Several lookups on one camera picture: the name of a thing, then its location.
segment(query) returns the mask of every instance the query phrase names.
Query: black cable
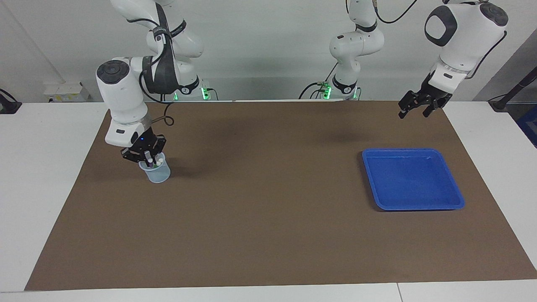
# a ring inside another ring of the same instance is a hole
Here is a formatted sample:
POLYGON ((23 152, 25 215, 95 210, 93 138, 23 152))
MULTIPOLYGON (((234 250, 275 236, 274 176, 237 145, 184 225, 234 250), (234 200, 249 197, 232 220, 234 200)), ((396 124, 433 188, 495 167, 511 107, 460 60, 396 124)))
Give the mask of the black cable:
POLYGON ((322 92, 322 91, 323 91, 322 89, 315 90, 314 92, 311 93, 311 95, 309 96, 309 99, 313 99, 313 95, 315 93, 317 93, 317 96, 315 97, 315 99, 317 99, 319 97, 319 93, 322 92))
POLYGON ((134 19, 134 20, 128 20, 127 19, 127 22, 129 22, 129 23, 136 23, 136 22, 140 22, 140 21, 147 21, 147 22, 153 23, 157 27, 160 26, 159 23, 156 23, 155 21, 150 20, 150 19, 145 19, 145 18, 134 19))
POLYGON ((11 95, 9 94, 9 92, 5 91, 4 89, 0 88, 0 92, 2 92, 3 94, 7 95, 8 97, 10 97, 11 99, 13 99, 13 101, 17 102, 18 101, 11 95))
POLYGON ((220 100, 220 99, 218 98, 218 91, 217 91, 216 89, 214 89, 214 88, 207 88, 207 91, 214 91, 214 94, 216 94, 216 100, 220 100))
POLYGON ((168 103, 168 104, 166 105, 166 108, 164 109, 164 114, 163 114, 161 117, 152 120, 152 121, 151 121, 151 124, 154 124, 154 123, 156 123, 156 122, 158 122, 158 121, 164 120, 164 123, 165 123, 167 126, 169 126, 169 127, 173 126, 173 125, 175 124, 175 120, 173 119, 173 117, 171 117, 171 116, 168 115, 168 108, 170 108, 170 106, 171 106, 172 104, 173 104, 173 102, 168 103))
POLYGON ((504 96, 506 96, 506 95, 507 95, 507 94, 504 94, 504 95, 501 95, 501 96, 497 96, 497 97, 493 97, 492 99, 490 99, 490 100, 486 100, 485 102, 490 102, 491 100, 495 100, 495 99, 497 99, 497 98, 499 98, 499 97, 504 97, 504 96))
POLYGON ((418 2, 418 0, 414 0, 414 1, 412 2, 412 4, 410 4, 410 6, 407 8, 407 10, 405 10, 405 11, 403 12, 402 15, 400 15, 397 19, 395 19, 395 20, 393 20, 393 21, 386 21, 386 20, 382 19, 382 18, 380 17, 380 15, 379 15, 379 9, 378 9, 377 7, 375 7, 375 13, 376 13, 377 18, 378 18, 379 20, 381 20, 383 23, 386 23, 386 24, 392 24, 392 23, 395 23, 395 22, 401 20, 401 18, 403 18, 404 15, 407 14, 407 12, 414 6, 414 4, 416 4, 416 2, 418 2))
POLYGON ((313 86, 315 86, 315 85, 317 85, 316 82, 315 82, 315 83, 311 83, 311 84, 309 84, 308 86, 306 86, 306 88, 304 88, 304 90, 303 90, 302 93, 300 94, 299 99, 302 99, 302 96, 306 93, 306 91, 308 91, 308 89, 310 89, 311 87, 313 87, 313 86))
POLYGON ((489 50, 489 52, 487 52, 485 54, 485 56, 481 59, 479 64, 477 64, 477 67, 474 69, 474 73, 471 76, 465 77, 465 80, 469 80, 469 79, 471 79, 471 78, 473 78, 475 76, 475 74, 477 73, 477 70, 481 66, 481 63, 483 63, 483 61, 485 61, 487 56, 494 50, 494 48, 496 48, 496 46, 498 46, 505 39, 505 37, 507 37, 507 31, 504 31, 504 36, 500 39, 500 41, 498 41, 498 42, 496 42, 496 44, 494 44, 494 46, 489 50))
POLYGON ((362 88, 358 87, 357 89, 360 89, 360 94, 358 95, 358 100, 360 100, 360 98, 362 97, 362 88))
MULTIPOLYGON (((328 74, 328 76, 326 77, 326 79, 324 79, 324 81, 328 81, 328 79, 330 78, 330 76, 332 75, 332 73, 334 72, 334 70, 336 70, 336 67, 337 67, 337 62, 336 64, 334 65, 334 67, 332 68, 332 70, 330 71, 330 73, 328 74)), ((317 99, 319 97, 319 92, 317 93, 317 95, 315 96, 315 99, 317 99)))
MULTIPOLYGON (((162 56, 164 55, 164 52, 162 52, 155 61, 153 61, 151 63, 151 65, 149 66, 149 68, 151 68, 153 65, 155 65, 158 61, 160 61, 160 59, 162 58, 162 56)), ((152 96, 149 95, 149 93, 144 89, 143 85, 142 85, 142 77, 144 77, 144 74, 143 74, 143 71, 140 73, 140 77, 138 78, 138 83, 140 84, 140 89, 142 89, 142 92, 143 94, 145 94, 149 99, 151 99, 152 101, 155 101, 157 103, 161 103, 161 104, 167 104, 165 102, 162 102, 161 100, 158 100, 152 96)))

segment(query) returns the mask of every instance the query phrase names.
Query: black pole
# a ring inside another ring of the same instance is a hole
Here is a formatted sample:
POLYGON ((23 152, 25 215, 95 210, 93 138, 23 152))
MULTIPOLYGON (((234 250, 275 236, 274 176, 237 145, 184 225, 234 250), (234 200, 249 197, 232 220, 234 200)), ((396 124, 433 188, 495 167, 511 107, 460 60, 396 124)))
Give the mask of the black pole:
POLYGON ((518 83, 511 91, 509 91, 508 94, 506 94, 501 100, 493 102, 490 101, 490 105, 495 111, 502 112, 505 109, 505 106, 507 106, 507 103, 515 96, 517 95, 522 89, 524 89, 526 86, 530 85, 535 79, 537 78, 537 67, 533 68, 532 71, 529 72, 529 74, 524 77, 520 83, 518 83))

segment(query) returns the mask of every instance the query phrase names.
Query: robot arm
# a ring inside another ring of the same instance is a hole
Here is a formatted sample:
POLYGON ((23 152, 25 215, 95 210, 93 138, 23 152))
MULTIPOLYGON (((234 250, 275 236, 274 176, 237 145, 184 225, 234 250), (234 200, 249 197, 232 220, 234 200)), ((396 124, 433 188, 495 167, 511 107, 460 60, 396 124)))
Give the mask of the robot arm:
POLYGON ((371 0, 350 1, 349 18, 356 30, 334 37, 330 42, 330 54, 338 61, 332 78, 332 95, 349 99, 356 91, 360 63, 357 58, 373 54, 384 46, 384 35, 377 27, 377 19, 371 0))
MULTIPOLYGON (((168 23, 174 46, 173 52, 181 76, 181 83, 177 89, 179 95, 183 98, 203 97, 204 92, 200 88, 207 84, 195 72, 191 60, 203 54, 203 41, 190 30, 182 16, 181 10, 173 3, 173 0, 157 0, 157 2, 162 5, 164 12, 169 16, 168 23)), ((147 34, 147 45, 153 52, 158 53, 158 45, 153 37, 152 31, 149 31, 147 34)))
POLYGON ((507 14, 494 4, 442 1, 446 4, 433 10, 425 23, 427 39, 442 47, 440 57, 421 89, 408 91, 399 102, 400 118, 422 105, 428 106, 425 117, 444 107, 459 84, 507 34, 507 14))
POLYGON ((106 142, 124 147, 121 151, 124 158, 134 162, 144 161, 149 167, 153 166, 155 156, 162 152, 166 139, 163 135, 153 133, 142 89, 167 95, 180 88, 179 64, 175 58, 169 21, 160 4, 162 2, 111 0, 114 8, 127 21, 151 30, 158 56, 116 58, 102 64, 96 72, 99 90, 112 116, 106 142))

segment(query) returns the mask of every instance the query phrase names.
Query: brown mat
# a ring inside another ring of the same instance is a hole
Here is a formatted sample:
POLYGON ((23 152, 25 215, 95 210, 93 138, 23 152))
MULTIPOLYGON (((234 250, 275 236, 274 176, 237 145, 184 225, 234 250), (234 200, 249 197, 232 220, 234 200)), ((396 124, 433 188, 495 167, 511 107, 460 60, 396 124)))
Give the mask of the brown mat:
POLYGON ((170 114, 174 127, 155 125, 168 139, 163 184, 105 144, 105 118, 26 290, 537 278, 442 111, 401 121, 393 102, 189 103, 170 114), (438 149, 466 207, 382 212, 361 160, 371 147, 438 149))

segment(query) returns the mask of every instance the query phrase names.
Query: blue plastic tray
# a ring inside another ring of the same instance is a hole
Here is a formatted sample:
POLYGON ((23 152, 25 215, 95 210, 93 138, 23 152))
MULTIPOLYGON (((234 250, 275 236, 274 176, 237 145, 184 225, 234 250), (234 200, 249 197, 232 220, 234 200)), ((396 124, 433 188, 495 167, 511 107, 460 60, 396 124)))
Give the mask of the blue plastic tray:
POLYGON ((437 150, 367 149, 362 156, 375 202, 383 210, 458 210, 465 206, 437 150))

